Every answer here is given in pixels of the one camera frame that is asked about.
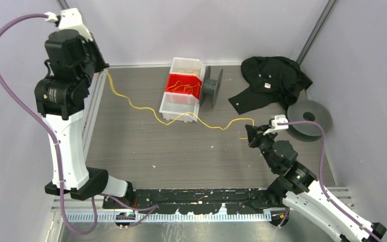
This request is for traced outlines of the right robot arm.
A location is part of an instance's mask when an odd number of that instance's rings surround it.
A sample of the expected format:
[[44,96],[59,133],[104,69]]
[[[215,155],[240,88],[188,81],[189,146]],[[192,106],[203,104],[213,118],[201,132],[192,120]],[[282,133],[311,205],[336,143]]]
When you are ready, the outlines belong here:
[[278,177],[266,189],[268,202],[302,214],[333,241],[382,241],[386,227],[370,222],[340,201],[318,177],[297,160],[289,141],[276,140],[270,125],[245,125],[248,145],[258,148]]

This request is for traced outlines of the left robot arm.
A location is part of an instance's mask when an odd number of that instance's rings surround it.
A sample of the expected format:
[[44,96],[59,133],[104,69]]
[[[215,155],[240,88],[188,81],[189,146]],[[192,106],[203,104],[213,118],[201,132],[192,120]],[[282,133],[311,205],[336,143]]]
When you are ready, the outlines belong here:
[[88,167],[84,155],[84,100],[94,74],[108,64],[95,41],[73,29],[51,33],[45,49],[48,74],[34,90],[37,111],[50,128],[54,173],[45,192],[55,196],[68,193],[80,201],[106,194],[114,196],[121,208],[130,208],[135,200],[132,183],[112,177],[105,169]]

